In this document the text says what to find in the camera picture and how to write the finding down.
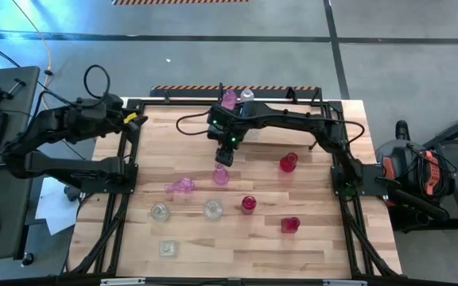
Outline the red bulbous glass vase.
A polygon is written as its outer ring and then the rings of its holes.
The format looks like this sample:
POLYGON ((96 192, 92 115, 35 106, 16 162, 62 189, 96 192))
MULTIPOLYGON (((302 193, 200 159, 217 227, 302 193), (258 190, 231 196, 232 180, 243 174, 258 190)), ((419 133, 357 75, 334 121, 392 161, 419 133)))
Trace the red bulbous glass vase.
POLYGON ((287 153, 280 159, 279 165, 283 172, 293 172, 297 166, 298 156, 296 153, 287 153))

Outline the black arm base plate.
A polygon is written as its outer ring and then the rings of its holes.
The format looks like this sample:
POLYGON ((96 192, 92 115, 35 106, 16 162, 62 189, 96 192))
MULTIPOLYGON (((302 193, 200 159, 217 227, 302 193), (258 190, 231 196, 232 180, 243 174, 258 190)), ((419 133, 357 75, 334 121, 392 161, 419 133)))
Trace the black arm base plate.
POLYGON ((122 174, 85 179, 80 190, 83 193, 131 194, 135 191, 137 176, 137 164, 124 164, 122 174))
POLYGON ((334 165, 330 169, 333 192, 338 196, 383 196, 387 190, 378 181, 383 176, 380 164, 334 165))

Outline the clear round glass bottle vase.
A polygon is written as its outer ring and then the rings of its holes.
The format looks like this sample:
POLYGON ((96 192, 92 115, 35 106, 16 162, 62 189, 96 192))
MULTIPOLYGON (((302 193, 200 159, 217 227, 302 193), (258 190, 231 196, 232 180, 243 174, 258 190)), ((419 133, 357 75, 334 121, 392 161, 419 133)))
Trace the clear round glass bottle vase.
POLYGON ((169 219, 170 211, 163 203, 156 203, 150 209, 151 217, 159 222, 166 222, 169 219))

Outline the white paper sheet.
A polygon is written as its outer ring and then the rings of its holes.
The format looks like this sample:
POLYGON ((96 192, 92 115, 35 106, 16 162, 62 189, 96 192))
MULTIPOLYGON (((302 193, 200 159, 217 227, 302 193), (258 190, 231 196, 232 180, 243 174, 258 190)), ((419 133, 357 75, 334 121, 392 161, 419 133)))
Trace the white paper sheet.
POLYGON ((80 201, 70 201, 64 193, 65 187, 52 177, 46 177, 42 182, 35 219, 44 219, 51 235, 76 224, 80 201))

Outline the clear wide-mouth glass vase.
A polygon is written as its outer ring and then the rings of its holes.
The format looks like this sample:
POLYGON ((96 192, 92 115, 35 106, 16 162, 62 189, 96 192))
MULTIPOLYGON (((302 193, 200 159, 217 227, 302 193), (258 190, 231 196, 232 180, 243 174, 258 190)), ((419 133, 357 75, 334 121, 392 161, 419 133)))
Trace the clear wide-mouth glass vase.
POLYGON ((223 216, 223 204, 218 199, 209 199, 204 203, 204 216, 211 220, 218 220, 223 216))

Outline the pink conical ribbed glass vase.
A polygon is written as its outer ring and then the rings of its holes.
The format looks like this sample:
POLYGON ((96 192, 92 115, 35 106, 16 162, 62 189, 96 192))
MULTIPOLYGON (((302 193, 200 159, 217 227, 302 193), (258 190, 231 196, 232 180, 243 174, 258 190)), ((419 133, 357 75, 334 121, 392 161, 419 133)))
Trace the pink conical ribbed glass vase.
POLYGON ((230 176, 224 165, 220 163, 215 164, 215 169, 212 173, 212 179, 218 185, 226 185, 228 183, 230 176))

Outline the hazard striped strip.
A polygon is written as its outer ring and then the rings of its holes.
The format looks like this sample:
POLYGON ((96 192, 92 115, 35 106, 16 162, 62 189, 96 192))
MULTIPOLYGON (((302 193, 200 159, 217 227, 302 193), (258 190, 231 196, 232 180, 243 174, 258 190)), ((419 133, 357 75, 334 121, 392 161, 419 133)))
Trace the hazard striped strip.
POLYGON ((257 98, 286 99, 291 98, 292 90, 298 99, 321 99, 323 91, 314 86, 256 86, 256 85, 158 85, 149 92, 150 97, 163 98, 218 98, 226 90, 233 90, 237 96, 244 90, 250 90, 257 98))

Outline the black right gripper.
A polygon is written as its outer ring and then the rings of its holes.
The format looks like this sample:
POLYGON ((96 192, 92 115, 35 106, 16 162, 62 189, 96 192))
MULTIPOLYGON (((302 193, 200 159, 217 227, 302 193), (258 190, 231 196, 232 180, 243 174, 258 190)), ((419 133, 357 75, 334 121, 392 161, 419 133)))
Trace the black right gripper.
POLYGON ((219 147, 215 151, 215 161, 231 167, 234 150, 239 147, 246 133, 253 127, 249 117, 253 115, 253 104, 238 103, 233 110, 219 104, 208 110, 208 139, 216 140, 219 147))

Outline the pink bulbous glass vase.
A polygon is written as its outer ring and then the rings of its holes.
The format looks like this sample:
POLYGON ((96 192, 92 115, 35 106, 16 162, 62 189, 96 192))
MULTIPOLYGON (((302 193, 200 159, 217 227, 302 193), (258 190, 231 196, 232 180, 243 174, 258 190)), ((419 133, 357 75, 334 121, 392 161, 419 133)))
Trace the pink bulbous glass vase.
POLYGON ((174 184, 166 184, 166 193, 189 193, 195 188, 195 182, 192 178, 181 178, 174 184))

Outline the dark grey desk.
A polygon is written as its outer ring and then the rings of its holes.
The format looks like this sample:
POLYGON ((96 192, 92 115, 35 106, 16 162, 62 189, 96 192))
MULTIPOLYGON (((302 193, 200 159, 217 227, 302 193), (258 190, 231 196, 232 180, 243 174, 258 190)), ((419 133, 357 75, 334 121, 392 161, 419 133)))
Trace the dark grey desk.
POLYGON ((19 78, 26 83, 25 87, 20 87, 14 92, 12 100, 3 99, 0 102, 0 113, 8 114, 6 133, 0 148, 6 142, 13 140, 27 127, 33 108, 33 98, 37 89, 39 73, 40 69, 38 67, 0 69, 0 87, 4 91, 9 91, 14 86, 16 83, 14 81, 15 78, 19 78))
POLYGON ((21 259, 29 228, 25 224, 32 180, 18 179, 0 166, 0 259, 21 259))

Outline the red ribbed cylinder glass vase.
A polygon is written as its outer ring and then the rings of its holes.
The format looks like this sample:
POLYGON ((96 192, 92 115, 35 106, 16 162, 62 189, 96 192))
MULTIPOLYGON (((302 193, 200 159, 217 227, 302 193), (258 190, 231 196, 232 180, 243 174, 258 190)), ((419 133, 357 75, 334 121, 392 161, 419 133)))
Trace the red ribbed cylinder glass vase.
POLYGON ((257 206, 257 200, 254 196, 245 196, 241 202, 240 210, 244 215, 252 215, 257 206))

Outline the white bracket strip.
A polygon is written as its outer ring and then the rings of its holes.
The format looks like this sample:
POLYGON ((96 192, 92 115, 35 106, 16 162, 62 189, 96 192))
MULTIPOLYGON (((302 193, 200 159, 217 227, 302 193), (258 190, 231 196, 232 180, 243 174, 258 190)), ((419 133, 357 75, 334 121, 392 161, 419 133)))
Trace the white bracket strip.
POLYGON ((363 280, 323 280, 323 286, 368 286, 363 280))
POLYGON ((110 278, 102 279, 99 286, 145 286, 145 278, 110 278))

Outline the black orange shop vacuum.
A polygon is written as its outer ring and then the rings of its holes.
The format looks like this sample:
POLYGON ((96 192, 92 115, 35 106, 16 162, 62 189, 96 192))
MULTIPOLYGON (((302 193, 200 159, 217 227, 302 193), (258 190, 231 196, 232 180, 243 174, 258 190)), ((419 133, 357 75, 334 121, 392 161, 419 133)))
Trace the black orange shop vacuum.
POLYGON ((441 203, 455 191, 457 168, 413 142, 407 122, 396 122, 395 139, 381 145, 376 158, 382 165, 379 179, 388 191, 384 202, 395 230, 409 232, 450 219, 441 203))

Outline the red squat glass vase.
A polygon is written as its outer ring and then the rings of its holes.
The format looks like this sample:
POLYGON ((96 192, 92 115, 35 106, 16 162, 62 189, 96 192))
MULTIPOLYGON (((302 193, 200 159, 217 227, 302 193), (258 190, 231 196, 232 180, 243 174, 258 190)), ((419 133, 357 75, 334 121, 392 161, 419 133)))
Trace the red squat glass vase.
POLYGON ((283 218, 281 220, 281 232, 283 234, 295 234, 298 231, 300 224, 301 221, 298 217, 283 218))

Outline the clear square glass vase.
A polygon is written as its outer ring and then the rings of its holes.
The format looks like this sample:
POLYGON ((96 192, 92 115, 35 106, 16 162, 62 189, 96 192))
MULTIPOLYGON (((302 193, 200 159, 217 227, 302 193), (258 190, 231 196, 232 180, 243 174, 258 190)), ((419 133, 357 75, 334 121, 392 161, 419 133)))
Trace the clear square glass vase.
POLYGON ((160 241, 159 256, 160 257, 176 257, 178 253, 177 241, 160 241))

